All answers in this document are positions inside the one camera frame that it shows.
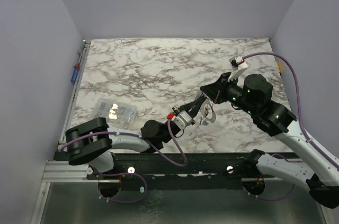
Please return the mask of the steel key organizer plate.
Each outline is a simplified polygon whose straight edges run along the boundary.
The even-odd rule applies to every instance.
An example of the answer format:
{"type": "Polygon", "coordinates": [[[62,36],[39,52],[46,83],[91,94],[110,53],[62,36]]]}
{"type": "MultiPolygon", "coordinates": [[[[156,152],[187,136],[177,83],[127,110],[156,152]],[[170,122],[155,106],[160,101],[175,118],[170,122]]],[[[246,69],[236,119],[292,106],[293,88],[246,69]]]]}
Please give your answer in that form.
{"type": "Polygon", "coordinates": [[[213,109],[213,105],[208,101],[204,101],[204,103],[200,107],[201,118],[199,125],[207,126],[209,124],[213,124],[216,121],[216,113],[213,109]]]}

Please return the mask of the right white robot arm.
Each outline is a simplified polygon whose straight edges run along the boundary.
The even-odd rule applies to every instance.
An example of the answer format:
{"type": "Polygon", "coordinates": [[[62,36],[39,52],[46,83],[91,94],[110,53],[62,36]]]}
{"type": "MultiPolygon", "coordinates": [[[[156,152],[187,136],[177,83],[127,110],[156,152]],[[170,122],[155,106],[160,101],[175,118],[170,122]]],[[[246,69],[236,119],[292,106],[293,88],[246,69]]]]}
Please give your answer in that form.
{"type": "Polygon", "coordinates": [[[202,86],[201,92],[215,104],[230,102],[248,113],[260,130],[288,146],[307,165],[292,164],[255,149],[244,160],[244,173],[278,177],[305,189],[319,204],[338,207],[338,158],[315,139],[307,140],[296,116],[271,99],[273,86],[262,75],[246,76],[243,87],[236,80],[229,81],[229,76],[223,73],[216,82],[202,86]]]}

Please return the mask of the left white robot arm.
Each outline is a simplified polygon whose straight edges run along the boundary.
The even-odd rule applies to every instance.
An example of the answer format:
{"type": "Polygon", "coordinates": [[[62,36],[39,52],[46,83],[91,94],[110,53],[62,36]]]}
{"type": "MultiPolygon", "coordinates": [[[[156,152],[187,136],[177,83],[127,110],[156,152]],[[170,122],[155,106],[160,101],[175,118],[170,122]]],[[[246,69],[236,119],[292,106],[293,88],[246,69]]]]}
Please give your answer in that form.
{"type": "Polygon", "coordinates": [[[68,129],[66,143],[60,150],[67,151],[68,163],[72,166],[89,164],[107,179],[117,172],[110,149],[133,150],[142,154],[159,153],[164,144],[177,143],[177,134],[195,123],[194,118],[206,101],[201,94],[196,100],[174,106],[164,123],[148,120],[138,131],[109,127],[105,118],[95,118],[68,129]]]}

